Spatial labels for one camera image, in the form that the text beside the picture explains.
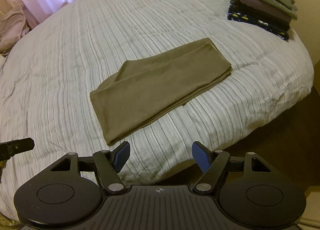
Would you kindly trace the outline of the black patterned folded garment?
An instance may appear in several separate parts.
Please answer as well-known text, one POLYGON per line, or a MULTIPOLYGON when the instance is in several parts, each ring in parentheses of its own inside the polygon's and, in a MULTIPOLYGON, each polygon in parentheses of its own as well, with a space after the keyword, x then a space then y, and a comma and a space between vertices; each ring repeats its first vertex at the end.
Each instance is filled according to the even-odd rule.
POLYGON ((274 25, 270 20, 263 19, 263 17, 254 16, 253 13, 246 13, 243 10, 240 10, 239 7, 234 4, 234 0, 230 1, 227 19, 230 21, 244 22, 258 26, 268 32, 271 32, 272 34, 277 35, 284 41, 289 39, 289 25, 287 25, 288 28, 285 26, 283 29, 282 27, 274 25))

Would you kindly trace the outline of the white striped bed quilt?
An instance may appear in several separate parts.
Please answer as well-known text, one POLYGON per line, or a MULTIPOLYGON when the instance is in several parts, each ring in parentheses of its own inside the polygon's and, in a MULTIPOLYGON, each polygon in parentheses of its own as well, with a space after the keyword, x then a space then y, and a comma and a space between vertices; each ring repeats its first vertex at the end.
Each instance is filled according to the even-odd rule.
POLYGON ((229 21, 230 0, 76 0, 20 39, 1 68, 1 141, 33 138, 1 177, 1 213, 17 220, 18 188, 65 153, 107 145, 89 99, 127 60, 210 38, 231 63, 223 82, 127 137, 120 173, 153 184, 193 164, 191 145, 235 144, 305 98, 313 65, 295 32, 288 41, 229 21))

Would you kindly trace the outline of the olive brown garment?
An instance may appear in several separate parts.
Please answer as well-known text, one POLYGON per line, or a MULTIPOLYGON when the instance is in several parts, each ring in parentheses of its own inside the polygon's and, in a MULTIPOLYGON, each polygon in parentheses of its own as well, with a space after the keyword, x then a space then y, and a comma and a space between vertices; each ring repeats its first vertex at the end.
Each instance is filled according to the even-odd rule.
POLYGON ((232 65, 210 38, 127 60, 90 93, 108 146, 148 126, 227 78, 232 65))

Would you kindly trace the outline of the dark brown folded garment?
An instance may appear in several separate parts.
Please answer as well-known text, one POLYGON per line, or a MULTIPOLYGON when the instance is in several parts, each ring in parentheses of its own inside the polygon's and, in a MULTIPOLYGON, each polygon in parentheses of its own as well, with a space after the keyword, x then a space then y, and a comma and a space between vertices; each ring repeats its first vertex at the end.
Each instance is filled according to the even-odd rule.
POLYGON ((290 29, 292 17, 262 0, 233 0, 231 9, 272 24, 285 31, 290 29))

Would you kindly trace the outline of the pink crumpled cloth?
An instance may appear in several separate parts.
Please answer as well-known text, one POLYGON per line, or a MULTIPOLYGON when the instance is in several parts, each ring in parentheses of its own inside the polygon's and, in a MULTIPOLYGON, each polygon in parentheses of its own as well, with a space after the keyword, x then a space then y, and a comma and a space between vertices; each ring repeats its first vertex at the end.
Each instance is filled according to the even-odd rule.
POLYGON ((23 3, 1 0, 1 13, 1 56, 6 57, 30 27, 23 3))

